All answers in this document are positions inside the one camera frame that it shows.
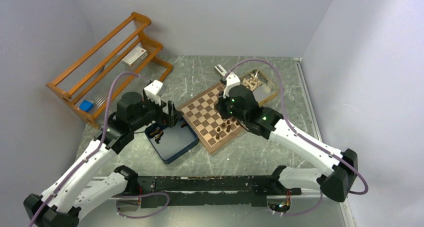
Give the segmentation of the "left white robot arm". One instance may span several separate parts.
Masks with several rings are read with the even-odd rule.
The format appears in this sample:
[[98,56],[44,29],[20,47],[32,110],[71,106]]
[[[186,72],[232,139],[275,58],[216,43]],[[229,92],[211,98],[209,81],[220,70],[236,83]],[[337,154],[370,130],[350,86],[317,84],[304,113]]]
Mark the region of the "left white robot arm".
[[76,227],[89,212],[114,196],[140,200],[143,189],[138,174],[121,165],[105,180],[87,188],[100,168],[126,147],[135,131],[151,122],[173,127],[183,113],[172,101],[160,100],[156,94],[127,92],[116,104],[116,111],[105,118],[102,130],[84,153],[49,188],[30,194],[23,202],[30,218],[29,226]]

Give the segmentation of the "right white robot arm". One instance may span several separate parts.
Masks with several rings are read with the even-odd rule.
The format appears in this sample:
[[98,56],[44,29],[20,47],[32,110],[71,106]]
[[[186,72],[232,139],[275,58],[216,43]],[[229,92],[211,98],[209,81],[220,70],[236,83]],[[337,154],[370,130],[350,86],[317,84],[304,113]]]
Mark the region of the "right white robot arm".
[[313,164],[308,169],[283,169],[270,180],[270,189],[275,194],[293,188],[312,189],[341,203],[352,193],[359,175],[354,150],[342,151],[311,137],[277,110],[260,106],[253,92],[243,85],[219,92],[215,109],[224,119],[239,121],[250,133],[282,144]]

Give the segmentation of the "light chess pieces pile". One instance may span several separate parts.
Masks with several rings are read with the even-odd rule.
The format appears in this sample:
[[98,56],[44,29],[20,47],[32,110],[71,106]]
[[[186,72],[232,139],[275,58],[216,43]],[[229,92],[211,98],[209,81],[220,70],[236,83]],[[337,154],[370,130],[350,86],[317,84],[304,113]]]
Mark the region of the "light chess pieces pile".
[[258,87],[260,87],[263,82],[259,79],[258,73],[250,73],[247,77],[242,80],[241,83],[250,91],[255,91]]

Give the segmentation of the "dark chess pieces pile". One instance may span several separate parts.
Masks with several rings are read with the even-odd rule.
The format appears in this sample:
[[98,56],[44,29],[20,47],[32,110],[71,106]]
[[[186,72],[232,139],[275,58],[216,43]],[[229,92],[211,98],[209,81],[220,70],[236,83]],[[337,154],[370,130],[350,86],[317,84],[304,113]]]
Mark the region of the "dark chess pieces pile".
[[154,141],[158,144],[163,135],[164,131],[160,127],[157,127],[153,132],[149,134],[149,138],[154,139]]

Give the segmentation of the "wooden chess board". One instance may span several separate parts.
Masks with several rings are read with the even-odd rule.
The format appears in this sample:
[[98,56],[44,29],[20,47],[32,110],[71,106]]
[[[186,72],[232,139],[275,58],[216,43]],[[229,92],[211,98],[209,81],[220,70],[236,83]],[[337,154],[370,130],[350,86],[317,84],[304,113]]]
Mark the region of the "wooden chess board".
[[[218,82],[177,108],[209,153],[215,152],[245,131],[241,125],[236,125],[234,118],[222,119],[215,110],[219,93],[224,89],[224,85]],[[225,128],[221,127],[222,123],[226,124]],[[230,132],[226,132],[228,125],[231,125]],[[215,139],[217,134],[220,136],[218,140]]]

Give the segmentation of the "gold metal tin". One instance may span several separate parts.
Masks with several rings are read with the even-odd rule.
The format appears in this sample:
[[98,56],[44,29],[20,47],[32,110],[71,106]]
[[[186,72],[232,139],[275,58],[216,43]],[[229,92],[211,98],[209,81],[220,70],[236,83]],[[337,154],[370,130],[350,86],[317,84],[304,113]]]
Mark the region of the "gold metal tin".
[[273,100],[279,93],[279,87],[272,82],[272,80],[267,77],[260,69],[253,69],[252,71],[242,75],[239,77],[240,84],[242,84],[242,80],[246,78],[249,74],[259,74],[259,79],[263,82],[261,86],[259,86],[255,91],[252,91],[255,100],[258,102],[260,106],[263,106],[267,102]]

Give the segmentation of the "blue metal tin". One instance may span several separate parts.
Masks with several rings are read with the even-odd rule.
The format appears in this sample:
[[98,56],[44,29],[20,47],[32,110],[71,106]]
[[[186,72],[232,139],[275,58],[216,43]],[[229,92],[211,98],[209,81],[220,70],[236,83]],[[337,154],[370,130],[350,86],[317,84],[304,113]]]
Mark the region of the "blue metal tin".
[[[187,121],[182,117],[174,127],[153,123],[144,131],[150,144],[165,165],[171,164],[199,143],[198,135],[194,132],[192,127],[188,125],[188,122],[187,126],[181,128],[183,122]],[[160,127],[164,132],[159,143],[149,138],[149,134],[157,127]]]

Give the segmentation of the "white power bank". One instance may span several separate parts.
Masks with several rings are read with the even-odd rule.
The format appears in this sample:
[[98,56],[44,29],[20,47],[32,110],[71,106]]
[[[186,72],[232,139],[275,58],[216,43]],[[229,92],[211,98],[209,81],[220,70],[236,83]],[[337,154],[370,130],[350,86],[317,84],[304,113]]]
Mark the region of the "white power bank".
[[221,77],[226,76],[227,70],[221,64],[217,64],[213,68]]

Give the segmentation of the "white cardboard box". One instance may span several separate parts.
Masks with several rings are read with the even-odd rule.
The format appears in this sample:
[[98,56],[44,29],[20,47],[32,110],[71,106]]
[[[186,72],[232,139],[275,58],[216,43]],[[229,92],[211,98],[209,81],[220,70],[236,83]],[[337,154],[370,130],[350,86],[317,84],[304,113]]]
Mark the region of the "white cardboard box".
[[140,64],[147,56],[148,52],[146,49],[140,46],[136,46],[122,59],[122,62],[129,68],[134,68],[136,65]]

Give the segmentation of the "blue plastic case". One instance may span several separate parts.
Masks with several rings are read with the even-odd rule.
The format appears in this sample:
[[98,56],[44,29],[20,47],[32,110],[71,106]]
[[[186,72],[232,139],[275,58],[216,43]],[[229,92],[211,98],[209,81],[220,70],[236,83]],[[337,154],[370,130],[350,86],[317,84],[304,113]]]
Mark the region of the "blue plastic case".
[[92,101],[83,100],[79,105],[79,109],[82,110],[83,112],[88,113],[94,108],[94,106],[95,105]]

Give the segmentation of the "orange wooden rack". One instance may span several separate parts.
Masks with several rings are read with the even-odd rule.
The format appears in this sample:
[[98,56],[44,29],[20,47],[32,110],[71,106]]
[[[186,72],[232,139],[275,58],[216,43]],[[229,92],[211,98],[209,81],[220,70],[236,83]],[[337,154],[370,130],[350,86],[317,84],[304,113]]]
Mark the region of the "orange wooden rack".
[[[111,83],[122,72],[139,73],[147,65],[163,67],[160,82],[173,70],[173,65],[158,57],[164,46],[145,34],[152,23],[143,14],[132,12],[121,24],[94,45],[88,52],[68,67],[47,87],[58,96],[82,121],[100,128],[103,124],[106,101]],[[147,50],[147,57],[134,68],[122,59],[135,47]],[[83,100],[94,103],[90,112],[79,108]]]

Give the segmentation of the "aluminium frame rail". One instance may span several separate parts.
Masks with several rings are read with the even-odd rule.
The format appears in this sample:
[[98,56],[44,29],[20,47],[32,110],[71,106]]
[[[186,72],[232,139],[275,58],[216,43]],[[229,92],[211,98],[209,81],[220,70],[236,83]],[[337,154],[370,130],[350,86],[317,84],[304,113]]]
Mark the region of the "aluminium frame rail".
[[[301,62],[300,58],[293,58],[294,65],[297,69],[297,74],[301,83],[301,88],[303,91],[303,97],[306,102],[307,111],[309,113],[309,117],[312,122],[312,130],[313,130],[313,136],[320,142],[324,142],[321,136],[321,132],[319,130],[318,122],[315,116],[315,112],[313,109],[312,101],[309,95],[307,83],[301,68]],[[326,195],[329,199],[332,199],[334,201],[339,201],[339,197],[342,197],[343,194],[346,194],[345,187],[348,186],[348,176],[346,175],[346,172],[339,168],[336,172],[332,173],[328,177],[319,177],[318,183],[320,185],[320,191]]]

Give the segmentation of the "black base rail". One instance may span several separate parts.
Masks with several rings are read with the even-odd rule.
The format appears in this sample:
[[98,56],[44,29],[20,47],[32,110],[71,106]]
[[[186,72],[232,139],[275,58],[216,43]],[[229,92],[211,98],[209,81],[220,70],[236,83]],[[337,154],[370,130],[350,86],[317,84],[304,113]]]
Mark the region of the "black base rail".
[[268,200],[285,200],[287,194],[300,196],[300,188],[286,189],[271,175],[225,176],[140,176],[142,194],[163,192],[141,200],[141,208],[173,206],[250,205],[267,207]]

